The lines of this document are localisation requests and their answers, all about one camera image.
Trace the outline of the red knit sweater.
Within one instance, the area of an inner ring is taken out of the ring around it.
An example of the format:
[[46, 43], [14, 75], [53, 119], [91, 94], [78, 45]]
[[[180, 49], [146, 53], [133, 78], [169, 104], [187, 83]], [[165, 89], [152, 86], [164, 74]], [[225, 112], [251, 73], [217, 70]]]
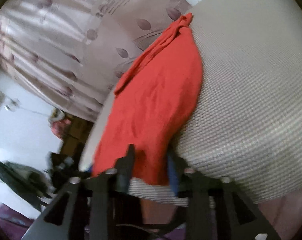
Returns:
[[193, 113], [203, 66], [187, 13], [165, 29], [118, 81], [92, 167], [98, 176], [135, 148], [133, 177], [167, 185], [167, 148]]

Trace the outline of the dark wooden cabinet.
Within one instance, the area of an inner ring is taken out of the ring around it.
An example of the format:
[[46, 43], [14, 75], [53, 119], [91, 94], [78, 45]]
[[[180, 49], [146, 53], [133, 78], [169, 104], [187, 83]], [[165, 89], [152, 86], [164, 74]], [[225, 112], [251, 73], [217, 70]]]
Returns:
[[73, 116], [63, 136], [59, 154], [71, 157], [78, 165], [93, 125], [93, 122]]

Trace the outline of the dark hanging garment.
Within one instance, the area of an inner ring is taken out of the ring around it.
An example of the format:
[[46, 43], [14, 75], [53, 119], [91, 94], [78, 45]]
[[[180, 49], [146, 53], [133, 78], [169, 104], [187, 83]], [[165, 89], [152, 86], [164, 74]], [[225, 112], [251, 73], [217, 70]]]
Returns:
[[0, 180], [38, 211], [46, 205], [42, 199], [51, 198], [46, 176], [33, 167], [0, 161]]

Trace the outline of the floral bag on cabinet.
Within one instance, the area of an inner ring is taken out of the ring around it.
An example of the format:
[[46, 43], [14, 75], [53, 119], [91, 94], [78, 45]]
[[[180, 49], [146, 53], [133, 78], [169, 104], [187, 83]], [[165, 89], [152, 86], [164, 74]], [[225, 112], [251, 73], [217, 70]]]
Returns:
[[63, 140], [71, 126], [71, 119], [60, 109], [54, 108], [48, 118], [52, 133]]

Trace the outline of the beige woven table cover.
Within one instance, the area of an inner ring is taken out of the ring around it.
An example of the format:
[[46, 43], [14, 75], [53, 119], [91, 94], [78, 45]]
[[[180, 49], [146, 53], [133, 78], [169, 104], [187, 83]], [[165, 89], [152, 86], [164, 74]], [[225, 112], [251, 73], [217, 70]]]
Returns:
[[[189, 13], [202, 84], [169, 145], [205, 175], [235, 180], [255, 203], [302, 189], [302, 9], [295, 0], [203, 0]], [[114, 99], [96, 121], [92, 161], [82, 168], [93, 167]], [[176, 200], [168, 184], [135, 177], [129, 191]]]

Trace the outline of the leaf-print satin curtain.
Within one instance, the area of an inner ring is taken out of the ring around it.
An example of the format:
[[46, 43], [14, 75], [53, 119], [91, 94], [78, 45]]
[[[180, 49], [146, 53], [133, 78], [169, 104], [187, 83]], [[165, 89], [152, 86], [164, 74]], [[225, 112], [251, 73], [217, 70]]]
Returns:
[[0, 67], [47, 103], [95, 121], [132, 62], [189, 9], [186, 0], [7, 0]]

